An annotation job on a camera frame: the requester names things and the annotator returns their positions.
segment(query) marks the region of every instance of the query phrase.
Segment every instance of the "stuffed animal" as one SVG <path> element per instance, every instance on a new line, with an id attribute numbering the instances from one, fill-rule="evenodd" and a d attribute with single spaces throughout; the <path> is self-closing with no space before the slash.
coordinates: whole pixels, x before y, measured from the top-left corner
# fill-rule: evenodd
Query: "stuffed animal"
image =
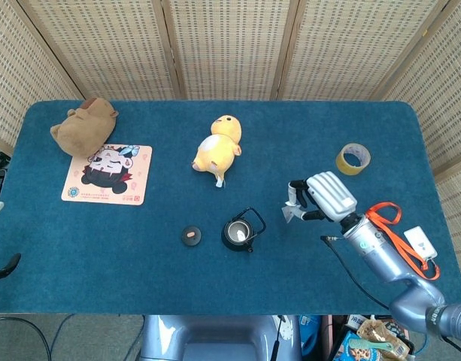
<path id="1" fill-rule="evenodd" d="M 217 187 L 224 182 L 224 173 L 233 163 L 235 156 L 242 154 L 238 145 L 242 129 L 238 119 L 223 115 L 212 123 L 211 133 L 199 146 L 192 162 L 196 171 L 209 171 L 217 179 Z"/>
<path id="2" fill-rule="evenodd" d="M 51 127 L 51 135 L 70 156 L 87 158 L 106 142 L 116 123 L 118 112 L 103 98 L 86 100 L 78 109 L 70 109 L 68 118 Z"/>

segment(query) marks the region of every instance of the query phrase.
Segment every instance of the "cartoon girl illustration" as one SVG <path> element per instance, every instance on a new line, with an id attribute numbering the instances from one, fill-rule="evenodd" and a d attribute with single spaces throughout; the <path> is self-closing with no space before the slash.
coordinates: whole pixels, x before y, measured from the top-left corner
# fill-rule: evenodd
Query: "cartoon girl illustration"
<path id="1" fill-rule="evenodd" d="M 132 179 L 128 170 L 133 166 L 133 156 L 137 156 L 140 147 L 128 145 L 114 148 L 105 145 L 88 158 L 89 165 L 83 170 L 81 183 L 95 184 L 102 188 L 111 188 L 115 194 L 126 191 L 126 181 Z"/>

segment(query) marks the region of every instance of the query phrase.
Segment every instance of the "mouse pad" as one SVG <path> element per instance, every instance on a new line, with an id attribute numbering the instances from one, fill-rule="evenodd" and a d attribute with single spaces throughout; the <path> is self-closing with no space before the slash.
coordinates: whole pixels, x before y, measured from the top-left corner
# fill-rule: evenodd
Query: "mouse pad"
<path id="1" fill-rule="evenodd" d="M 105 144 L 89 157 L 73 157 L 62 200 L 141 205 L 147 187 L 152 147 Z"/>

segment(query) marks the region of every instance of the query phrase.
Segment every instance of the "brown plush toy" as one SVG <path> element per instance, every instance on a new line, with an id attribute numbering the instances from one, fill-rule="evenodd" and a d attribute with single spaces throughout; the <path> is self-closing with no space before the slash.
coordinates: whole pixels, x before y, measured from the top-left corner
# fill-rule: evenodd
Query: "brown plush toy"
<path id="1" fill-rule="evenodd" d="M 103 98 L 86 100 L 77 110 L 70 109 L 68 118 L 51 127 L 51 135 L 70 156 L 87 158 L 106 142 L 116 123 L 118 112 Z"/>

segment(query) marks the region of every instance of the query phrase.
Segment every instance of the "table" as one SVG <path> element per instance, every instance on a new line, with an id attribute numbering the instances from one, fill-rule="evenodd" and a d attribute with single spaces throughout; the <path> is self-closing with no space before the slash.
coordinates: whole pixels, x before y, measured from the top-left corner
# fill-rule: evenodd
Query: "table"
<path id="1" fill-rule="evenodd" d="M 394 229 L 420 225 L 435 245 L 448 302 L 461 302 L 461 276 L 412 108 L 402 102 L 112 102 L 120 112 L 108 143 L 153 147 L 142 206 L 63 202 L 71 157 L 50 136 L 79 101 L 38 102 L 28 110 L 1 200 L 0 312 L 119 314 L 372 314 L 382 310 L 351 282 L 319 240 L 327 221 L 286 224 L 287 182 L 335 172 L 365 211 L 381 201 L 403 210 Z M 242 155 L 225 189 L 192 162 L 210 125 L 232 114 Z M 370 166 L 350 177 L 335 157 L 364 144 Z M 253 206 L 267 223 L 253 253 L 220 240 L 227 220 Z M 186 247 L 185 226 L 202 230 Z M 384 285 L 345 241 L 336 244 L 362 285 L 384 302 L 402 285 Z"/>

